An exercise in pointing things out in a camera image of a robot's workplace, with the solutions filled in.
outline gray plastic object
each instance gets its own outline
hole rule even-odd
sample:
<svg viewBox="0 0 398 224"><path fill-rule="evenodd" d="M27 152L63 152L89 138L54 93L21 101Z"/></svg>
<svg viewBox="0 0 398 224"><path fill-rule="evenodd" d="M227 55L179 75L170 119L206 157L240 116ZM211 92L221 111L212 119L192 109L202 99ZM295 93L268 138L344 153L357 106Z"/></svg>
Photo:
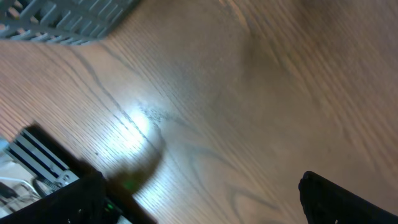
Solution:
<svg viewBox="0 0 398 224"><path fill-rule="evenodd" d="M139 0L0 0L0 39L85 45L105 38Z"/></svg>
<svg viewBox="0 0 398 224"><path fill-rule="evenodd" d="M8 147L8 141L0 136L0 154Z"/></svg>

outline green led light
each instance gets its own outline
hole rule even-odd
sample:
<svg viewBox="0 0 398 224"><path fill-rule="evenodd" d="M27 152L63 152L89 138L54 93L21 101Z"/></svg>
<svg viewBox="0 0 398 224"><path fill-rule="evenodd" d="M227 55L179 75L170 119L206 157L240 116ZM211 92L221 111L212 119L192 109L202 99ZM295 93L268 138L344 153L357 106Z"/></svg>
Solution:
<svg viewBox="0 0 398 224"><path fill-rule="evenodd" d="M134 190L136 183L133 180L127 180L123 183L123 187L128 190Z"/></svg>

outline black electronic device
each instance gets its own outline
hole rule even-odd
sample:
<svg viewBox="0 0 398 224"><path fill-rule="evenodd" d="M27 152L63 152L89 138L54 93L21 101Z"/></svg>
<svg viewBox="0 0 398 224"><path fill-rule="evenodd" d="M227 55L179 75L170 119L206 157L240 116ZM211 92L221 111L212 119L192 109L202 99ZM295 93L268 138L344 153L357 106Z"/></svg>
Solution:
<svg viewBox="0 0 398 224"><path fill-rule="evenodd" d="M371 204L314 172L298 185L308 224L393 224L398 217Z"/></svg>
<svg viewBox="0 0 398 224"><path fill-rule="evenodd" d="M155 223L133 197L102 174L73 157L44 129L35 124L23 129L4 152L35 178L42 197L2 219L5 223ZM45 184L50 190L41 189Z"/></svg>

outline white cable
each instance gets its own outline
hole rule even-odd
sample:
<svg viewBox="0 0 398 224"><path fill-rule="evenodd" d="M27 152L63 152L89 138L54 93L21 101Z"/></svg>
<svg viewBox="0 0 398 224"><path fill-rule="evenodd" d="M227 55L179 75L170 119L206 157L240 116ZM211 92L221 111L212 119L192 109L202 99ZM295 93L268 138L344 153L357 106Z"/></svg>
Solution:
<svg viewBox="0 0 398 224"><path fill-rule="evenodd" d="M29 196L29 197L31 197L31 195L29 195L29 194L27 194L27 195L22 195L22 196L19 196L18 198L14 198L14 199L13 199L13 200L11 200L10 202L6 202L6 204L5 204L5 205L3 205L2 207L0 207L0 209L2 209L2 208L4 208L4 207L7 207L7 206L9 206L11 203L14 203L14 202L16 202L16 201L20 200L22 197L26 197L26 196Z"/></svg>
<svg viewBox="0 0 398 224"><path fill-rule="evenodd" d="M21 180L21 179L16 179L16 178L11 178L11 177L0 177L0 180L10 180L10 181L22 182L22 183L26 184L28 187L30 187L33 190L33 192L35 192L37 195L39 194L39 193L37 193L35 188L30 183L28 183L28 181L26 181L26 180Z"/></svg>

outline wooden surface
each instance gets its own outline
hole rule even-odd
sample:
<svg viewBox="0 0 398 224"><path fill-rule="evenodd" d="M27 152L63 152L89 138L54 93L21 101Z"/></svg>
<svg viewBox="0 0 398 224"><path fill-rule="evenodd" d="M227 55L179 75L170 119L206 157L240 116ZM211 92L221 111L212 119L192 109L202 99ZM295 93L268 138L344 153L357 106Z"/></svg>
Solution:
<svg viewBox="0 0 398 224"><path fill-rule="evenodd" d="M0 133L36 121L161 223L306 223L312 170L398 214L398 3L143 0L100 44L0 42Z"/></svg>

